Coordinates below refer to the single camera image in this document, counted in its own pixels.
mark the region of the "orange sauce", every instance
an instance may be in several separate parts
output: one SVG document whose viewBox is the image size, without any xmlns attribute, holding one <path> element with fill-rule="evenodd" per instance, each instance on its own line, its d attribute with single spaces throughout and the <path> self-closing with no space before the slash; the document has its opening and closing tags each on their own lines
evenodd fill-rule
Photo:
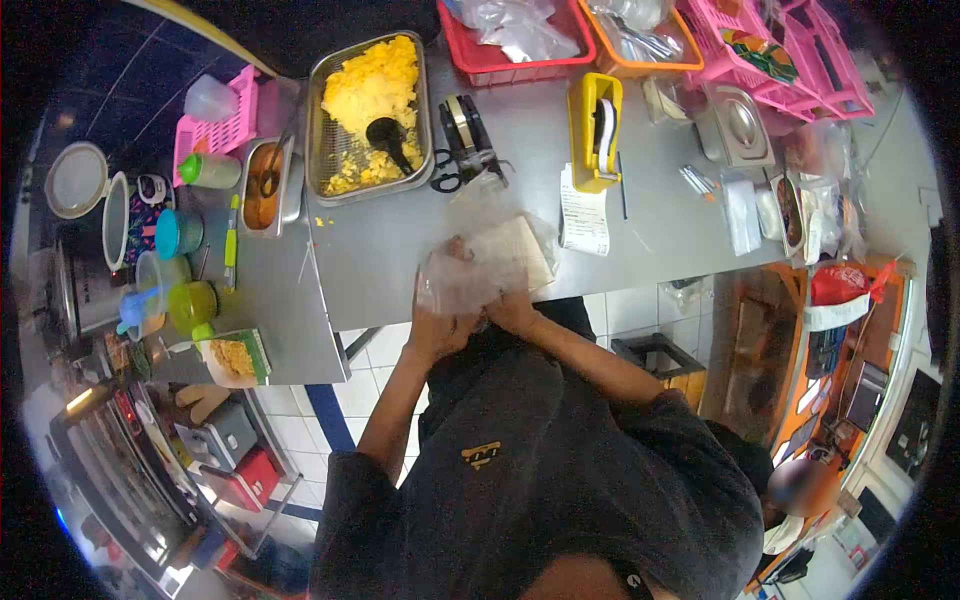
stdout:
<svg viewBox="0 0 960 600">
<path fill-rule="evenodd" d="M 286 177 L 281 171 L 283 165 L 283 150 L 276 154 L 274 170 L 279 172 L 276 189 L 266 198 L 260 194 L 260 175 L 270 164 L 274 155 L 275 143 L 263 144 L 253 151 L 250 160 L 250 175 L 247 177 L 247 196 L 243 205 L 243 221 L 250 229 L 266 229 L 276 218 L 277 197 L 280 182 Z"/>
</svg>

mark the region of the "metal tray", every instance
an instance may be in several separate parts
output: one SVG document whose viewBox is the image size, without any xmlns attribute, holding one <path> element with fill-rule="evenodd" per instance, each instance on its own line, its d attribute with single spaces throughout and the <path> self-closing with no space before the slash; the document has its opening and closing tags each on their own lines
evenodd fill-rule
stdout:
<svg viewBox="0 0 960 600">
<path fill-rule="evenodd" d="M 330 118 L 330 115 L 320 106 L 324 99 L 326 78 L 339 70 L 345 60 L 353 59 L 367 51 L 381 41 L 389 41 L 397 36 L 408 36 L 414 41 L 417 48 L 417 140 L 423 153 L 423 164 L 413 175 L 403 179 L 380 183 L 371 187 L 360 188 L 351 192 L 328 196 L 324 191 L 330 177 L 340 171 L 341 155 L 344 151 L 357 153 L 360 157 L 360 148 L 354 143 L 351 136 L 340 125 Z M 310 190 L 317 195 L 318 202 L 323 206 L 339 206 L 354 203 L 367 198 L 374 198 L 384 194 L 393 194 L 423 185 L 433 174 L 433 135 L 430 131 L 430 98 L 426 84 L 426 60 L 423 57 L 423 42 L 420 36 L 411 31 L 398 31 L 385 36 L 376 37 L 369 41 L 350 46 L 345 50 L 335 52 L 317 63 L 310 72 L 310 90 L 306 103 L 306 182 Z"/>
<path fill-rule="evenodd" d="M 300 216 L 300 196 L 303 191 L 303 157 L 294 152 L 294 138 L 291 136 L 283 145 L 280 186 L 276 192 L 277 202 L 274 220 L 264 229 L 252 229 L 247 225 L 247 220 L 244 218 L 244 205 L 247 203 L 247 183 L 250 178 L 250 163 L 253 160 L 253 155 L 260 146 L 277 143 L 278 141 L 280 141 L 279 136 L 256 140 L 253 142 L 250 153 L 247 154 L 247 160 L 244 162 L 243 184 L 240 187 L 240 208 L 237 213 L 240 231 L 244 235 L 280 237 L 283 234 L 283 226 L 296 221 Z"/>
</svg>

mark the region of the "orange basket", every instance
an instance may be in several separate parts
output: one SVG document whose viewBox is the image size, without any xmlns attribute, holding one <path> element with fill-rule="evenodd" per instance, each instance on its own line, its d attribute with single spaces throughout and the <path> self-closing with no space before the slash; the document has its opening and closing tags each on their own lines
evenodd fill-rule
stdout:
<svg viewBox="0 0 960 600">
<path fill-rule="evenodd" d="M 597 70 L 605 75 L 620 78 L 645 77 L 647 75 L 680 75 L 686 71 L 702 71 L 704 56 L 700 54 L 697 42 L 693 40 L 690 30 L 687 29 L 684 18 L 677 9 L 673 10 L 671 18 L 662 22 L 655 30 L 657 33 L 666 33 L 684 41 L 684 60 L 682 62 L 643 62 L 641 60 L 626 60 L 613 50 L 613 45 L 590 11 L 587 0 L 578 0 L 580 10 L 587 17 L 590 32 L 596 41 L 597 58 L 594 64 Z"/>
</svg>

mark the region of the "oven mitt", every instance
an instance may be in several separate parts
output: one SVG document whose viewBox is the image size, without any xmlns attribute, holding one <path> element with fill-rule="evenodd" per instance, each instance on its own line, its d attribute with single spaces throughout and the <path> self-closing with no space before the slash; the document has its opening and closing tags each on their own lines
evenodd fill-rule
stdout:
<svg viewBox="0 0 960 600">
<path fill-rule="evenodd" d="M 177 392 L 177 406 L 189 406 L 190 421 L 200 425 L 230 395 L 230 390 L 218 385 L 191 385 Z"/>
<path fill-rule="evenodd" d="M 220 390 L 224 390 L 229 394 L 229 390 L 222 388 L 214 383 L 201 383 L 197 385 L 188 385 L 179 392 L 177 392 L 177 406 L 183 408 L 184 406 L 190 406 L 194 402 L 201 400 L 207 396 L 214 396 L 220 394 Z"/>
</svg>

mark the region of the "receipt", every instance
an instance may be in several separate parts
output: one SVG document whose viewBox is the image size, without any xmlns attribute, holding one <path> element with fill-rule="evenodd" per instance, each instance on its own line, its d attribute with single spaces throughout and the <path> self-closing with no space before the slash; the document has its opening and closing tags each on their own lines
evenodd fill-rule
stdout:
<svg viewBox="0 0 960 600">
<path fill-rule="evenodd" d="M 606 256 L 610 251 L 607 229 L 607 190 L 585 194 L 573 187 L 573 167 L 568 162 L 560 173 L 560 204 L 563 223 L 560 245 L 569 250 Z"/>
</svg>

